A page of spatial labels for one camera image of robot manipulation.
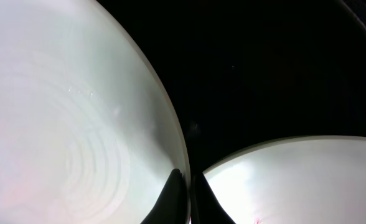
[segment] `black background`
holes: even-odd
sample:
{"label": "black background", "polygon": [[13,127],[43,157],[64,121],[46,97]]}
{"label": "black background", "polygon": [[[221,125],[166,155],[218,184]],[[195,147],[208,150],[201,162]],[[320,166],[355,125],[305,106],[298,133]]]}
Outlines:
{"label": "black background", "polygon": [[366,34],[337,2],[99,0],[165,86],[194,174],[276,138],[366,136]]}

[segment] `black pointed object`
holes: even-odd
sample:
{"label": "black pointed object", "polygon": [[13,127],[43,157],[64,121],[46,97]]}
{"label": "black pointed object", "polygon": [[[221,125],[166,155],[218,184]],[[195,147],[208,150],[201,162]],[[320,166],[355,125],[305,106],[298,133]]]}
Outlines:
{"label": "black pointed object", "polygon": [[196,175],[192,181],[191,222],[235,224],[220,206],[203,173]]}
{"label": "black pointed object", "polygon": [[179,169],[172,170],[155,206],[142,224],[185,224],[187,188]]}

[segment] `glossy white surface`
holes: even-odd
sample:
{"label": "glossy white surface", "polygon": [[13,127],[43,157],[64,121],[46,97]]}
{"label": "glossy white surface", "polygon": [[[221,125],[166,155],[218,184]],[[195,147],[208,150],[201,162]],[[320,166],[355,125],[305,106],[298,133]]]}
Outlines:
{"label": "glossy white surface", "polygon": [[366,138],[273,142],[204,173],[237,224],[366,223]]}
{"label": "glossy white surface", "polygon": [[0,0],[0,223],[139,223],[173,168],[173,107],[97,2]]}

